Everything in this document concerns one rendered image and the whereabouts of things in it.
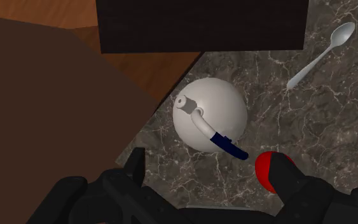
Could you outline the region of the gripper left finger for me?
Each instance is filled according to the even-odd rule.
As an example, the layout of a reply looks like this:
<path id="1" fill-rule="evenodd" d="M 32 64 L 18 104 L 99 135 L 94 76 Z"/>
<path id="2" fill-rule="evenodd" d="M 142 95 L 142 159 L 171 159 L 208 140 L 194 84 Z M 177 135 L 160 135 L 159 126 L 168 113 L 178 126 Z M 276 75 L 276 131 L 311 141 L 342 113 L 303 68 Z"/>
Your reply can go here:
<path id="1" fill-rule="evenodd" d="M 145 149 L 134 148 L 125 166 L 89 183 L 70 176 L 55 183 L 25 224 L 179 224 L 179 211 L 142 186 Z"/>

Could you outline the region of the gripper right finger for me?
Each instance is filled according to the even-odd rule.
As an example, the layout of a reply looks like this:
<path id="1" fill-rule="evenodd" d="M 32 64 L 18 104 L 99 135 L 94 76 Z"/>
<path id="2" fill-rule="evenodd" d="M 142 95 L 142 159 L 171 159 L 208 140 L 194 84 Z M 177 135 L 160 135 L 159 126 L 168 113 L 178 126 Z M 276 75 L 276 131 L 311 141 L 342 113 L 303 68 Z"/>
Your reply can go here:
<path id="1" fill-rule="evenodd" d="M 277 152 L 271 155 L 268 180 L 284 203 L 273 224 L 358 224 L 358 188 L 341 193 Z"/>

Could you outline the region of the red ball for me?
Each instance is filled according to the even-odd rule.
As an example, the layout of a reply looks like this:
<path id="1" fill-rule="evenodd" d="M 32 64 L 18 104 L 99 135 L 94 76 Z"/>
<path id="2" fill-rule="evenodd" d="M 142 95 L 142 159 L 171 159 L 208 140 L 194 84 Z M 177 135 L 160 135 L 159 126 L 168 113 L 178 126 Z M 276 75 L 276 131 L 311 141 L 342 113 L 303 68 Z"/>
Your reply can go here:
<path id="1" fill-rule="evenodd" d="M 267 151 L 260 154 L 255 162 L 255 171 L 256 177 L 260 184 L 269 192 L 276 193 L 272 184 L 269 182 L 269 168 L 270 168 L 270 159 L 273 154 L 273 151 Z"/>

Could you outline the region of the brown furniture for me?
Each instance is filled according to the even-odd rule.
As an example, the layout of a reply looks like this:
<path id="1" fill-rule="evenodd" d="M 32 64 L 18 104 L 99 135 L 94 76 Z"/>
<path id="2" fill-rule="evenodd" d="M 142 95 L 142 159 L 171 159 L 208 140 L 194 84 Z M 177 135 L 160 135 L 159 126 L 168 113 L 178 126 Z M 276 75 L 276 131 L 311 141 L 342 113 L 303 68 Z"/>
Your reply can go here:
<path id="1" fill-rule="evenodd" d="M 71 31 L 0 18 L 0 224 L 25 224 L 59 179 L 114 167 L 156 106 Z"/>

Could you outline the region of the silver spoon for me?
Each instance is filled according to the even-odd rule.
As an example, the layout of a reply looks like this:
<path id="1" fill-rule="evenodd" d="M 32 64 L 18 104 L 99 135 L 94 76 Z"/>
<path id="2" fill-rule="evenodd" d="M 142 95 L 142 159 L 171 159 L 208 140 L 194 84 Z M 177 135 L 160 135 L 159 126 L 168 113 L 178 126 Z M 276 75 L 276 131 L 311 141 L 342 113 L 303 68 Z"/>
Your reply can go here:
<path id="1" fill-rule="evenodd" d="M 331 34 L 330 45 L 307 66 L 300 70 L 294 77 L 292 77 L 286 85 L 287 89 L 294 88 L 313 68 L 314 66 L 327 54 L 330 50 L 337 46 L 343 45 L 355 31 L 355 24 L 353 22 L 347 22 L 337 27 Z"/>

